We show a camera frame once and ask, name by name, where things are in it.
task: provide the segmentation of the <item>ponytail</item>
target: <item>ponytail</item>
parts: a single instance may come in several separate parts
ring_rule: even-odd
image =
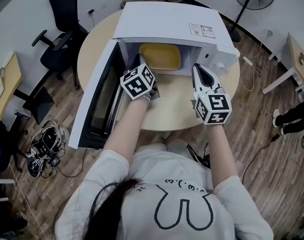
[[[125,178],[119,183],[113,182],[101,189],[92,204],[88,224],[84,226],[83,240],[97,239],[100,234],[104,234],[102,238],[105,240],[117,238],[124,197],[139,182],[140,180],[135,178]],[[114,186],[114,189],[95,212],[99,196],[111,186]]]

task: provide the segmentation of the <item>yellow plastic container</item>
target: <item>yellow plastic container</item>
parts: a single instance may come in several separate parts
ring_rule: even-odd
[[[173,44],[144,43],[139,52],[155,70],[177,70],[181,64],[179,48]]]

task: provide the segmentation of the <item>fan stand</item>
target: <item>fan stand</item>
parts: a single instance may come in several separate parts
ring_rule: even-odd
[[[237,24],[238,24],[238,22],[239,22],[239,20],[240,20],[240,18],[241,18],[241,16],[242,16],[244,10],[246,9],[246,7],[247,7],[249,1],[250,1],[250,0],[246,0],[246,1],[245,1],[244,5],[243,5],[243,7],[242,7],[242,10],[240,11],[239,15],[237,16],[236,21],[233,23],[233,26],[232,26],[232,27],[231,27],[231,26],[226,26],[227,31],[228,31],[228,33],[229,33],[229,35],[230,35],[230,37],[231,37],[231,40],[232,40],[233,42],[238,43],[238,42],[241,41],[241,36],[240,36],[240,34],[238,33],[238,31],[237,31],[235,28],[236,28],[236,26],[237,26]]]

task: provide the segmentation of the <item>white cube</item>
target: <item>white cube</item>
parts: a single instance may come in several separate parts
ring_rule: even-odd
[[[151,91],[155,76],[143,63],[120,78],[120,84],[132,100]]]
[[[227,93],[198,93],[195,110],[205,125],[224,124],[231,112],[231,100]]]

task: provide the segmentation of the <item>forearm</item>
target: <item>forearm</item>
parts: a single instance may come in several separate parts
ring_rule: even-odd
[[[148,105],[148,100],[143,97],[131,101],[108,137],[103,149],[115,151],[130,162]]]
[[[208,125],[212,184],[215,189],[231,176],[239,176],[235,160],[222,125]]]

